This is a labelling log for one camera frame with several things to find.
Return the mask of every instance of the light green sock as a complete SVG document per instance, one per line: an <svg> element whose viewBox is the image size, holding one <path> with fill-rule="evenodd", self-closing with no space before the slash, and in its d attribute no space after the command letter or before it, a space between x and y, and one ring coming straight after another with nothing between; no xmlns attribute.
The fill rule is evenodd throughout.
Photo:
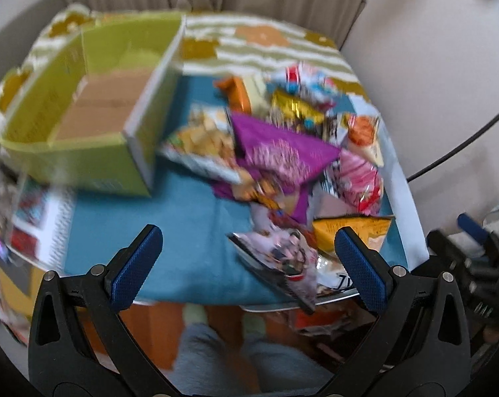
<svg viewBox="0 0 499 397"><path fill-rule="evenodd" d="M182 309L182 317L186 327L191 324L208 325L209 323L205 307L200 304L186 303Z"/></svg>
<svg viewBox="0 0 499 397"><path fill-rule="evenodd" d="M266 335L264 318L255 313L245 313L242 316L242 335L246 338L249 334Z"/></svg>

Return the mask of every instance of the metal screw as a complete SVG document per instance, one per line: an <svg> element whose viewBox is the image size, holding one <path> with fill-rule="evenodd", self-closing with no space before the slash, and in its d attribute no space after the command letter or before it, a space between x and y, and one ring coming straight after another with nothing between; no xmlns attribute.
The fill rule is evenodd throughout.
<svg viewBox="0 0 499 397"><path fill-rule="evenodd" d="M395 266L393 267L393 273L399 277L402 277L406 275L406 269L402 266Z"/></svg>
<svg viewBox="0 0 499 397"><path fill-rule="evenodd" d="M97 264L90 269L90 273L94 276L102 275L105 271L105 267L102 264Z"/></svg>
<svg viewBox="0 0 499 397"><path fill-rule="evenodd" d="M444 272L443 279L447 282L452 282L453 281L453 274L448 273L448 272Z"/></svg>
<svg viewBox="0 0 499 397"><path fill-rule="evenodd" d="M55 277L56 273L53 270L44 273L44 281L50 281Z"/></svg>

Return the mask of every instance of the green box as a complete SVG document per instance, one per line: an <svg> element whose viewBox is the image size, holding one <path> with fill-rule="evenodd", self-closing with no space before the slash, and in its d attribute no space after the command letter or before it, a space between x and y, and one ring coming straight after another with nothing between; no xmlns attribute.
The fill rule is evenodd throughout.
<svg viewBox="0 0 499 397"><path fill-rule="evenodd" d="M40 183L149 195L184 28L181 13L147 12L81 30L13 100L0 144ZM121 132L51 140L85 75L133 68L153 72Z"/></svg>

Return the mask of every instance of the blue mat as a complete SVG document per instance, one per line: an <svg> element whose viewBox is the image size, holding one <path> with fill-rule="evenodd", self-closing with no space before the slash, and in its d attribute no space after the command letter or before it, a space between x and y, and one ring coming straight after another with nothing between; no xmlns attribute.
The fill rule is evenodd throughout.
<svg viewBox="0 0 499 397"><path fill-rule="evenodd" d="M185 124L191 103L225 104L215 94L212 81L208 76L180 79L165 135ZM65 262L67 274L84 274L94 264L106 264L146 224L155 224L163 231L163 252L139 298L227 305L287 300L238 262L225 236L250 229L247 205L215 198L208 181L165 159L157 162L155 180L152 198L78 194ZM391 213L387 199L383 212ZM390 264L406 265L394 223L381 254Z"/></svg>

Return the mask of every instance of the pink snack bag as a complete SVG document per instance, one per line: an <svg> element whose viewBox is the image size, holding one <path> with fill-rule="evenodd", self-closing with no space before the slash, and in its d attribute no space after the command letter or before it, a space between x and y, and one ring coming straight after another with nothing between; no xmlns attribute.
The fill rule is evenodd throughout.
<svg viewBox="0 0 499 397"><path fill-rule="evenodd" d="M240 112L233 112L231 118L237 142L246 153L246 164L273 172L286 184L301 186L340 157L341 148L323 140Z"/></svg>
<svg viewBox="0 0 499 397"><path fill-rule="evenodd" d="M347 149L341 150L339 161L325 170L324 191L336 195L356 207L364 215L378 215L384 181L375 165Z"/></svg>

